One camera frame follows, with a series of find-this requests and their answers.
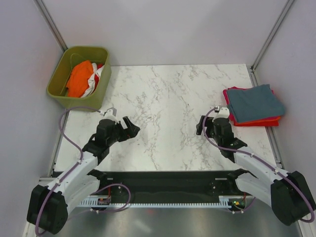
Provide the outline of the blue-grey t-shirt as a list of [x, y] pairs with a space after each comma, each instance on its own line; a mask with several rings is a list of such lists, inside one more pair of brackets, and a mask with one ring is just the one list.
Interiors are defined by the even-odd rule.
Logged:
[[229, 90], [229, 108], [237, 122], [283, 116], [284, 105], [272, 92], [270, 85], [263, 84], [248, 90]]

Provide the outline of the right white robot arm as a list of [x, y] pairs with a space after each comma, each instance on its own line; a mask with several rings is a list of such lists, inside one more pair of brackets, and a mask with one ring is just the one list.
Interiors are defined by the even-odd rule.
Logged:
[[316, 203], [305, 177], [263, 160], [242, 140], [236, 138], [227, 118], [201, 116], [196, 125], [197, 135], [220, 150], [223, 157], [241, 166], [226, 182], [227, 191], [248, 193], [272, 208], [274, 215], [285, 225], [296, 221], [312, 223]]

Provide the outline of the magenta t-shirt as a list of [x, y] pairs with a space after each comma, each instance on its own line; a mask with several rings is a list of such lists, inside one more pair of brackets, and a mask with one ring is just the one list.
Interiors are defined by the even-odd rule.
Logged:
[[[228, 91], [229, 91], [229, 90], [234, 90], [234, 89], [235, 89], [235, 90], [248, 90], [248, 88], [239, 88], [239, 87], [236, 87], [236, 86], [233, 86], [233, 87], [224, 89], [224, 90], [223, 90], [223, 95], [224, 95], [224, 98], [225, 98], [227, 107], [229, 107], [229, 105], [230, 105], [230, 100], [229, 100], [229, 97], [228, 97]], [[229, 120], [233, 122], [233, 119], [235, 119], [235, 117], [234, 117], [234, 115], [233, 115], [233, 112], [230, 112]]]

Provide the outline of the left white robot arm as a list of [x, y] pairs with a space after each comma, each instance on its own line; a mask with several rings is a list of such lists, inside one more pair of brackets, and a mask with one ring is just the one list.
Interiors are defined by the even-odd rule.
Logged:
[[36, 236], [60, 232], [81, 201], [91, 194], [104, 194], [108, 190], [106, 173], [96, 167], [114, 143], [134, 138], [140, 131], [128, 117], [123, 117], [123, 121], [126, 128], [114, 116], [100, 120], [96, 132], [79, 150], [80, 158], [50, 183], [33, 188], [27, 221], [34, 224]]

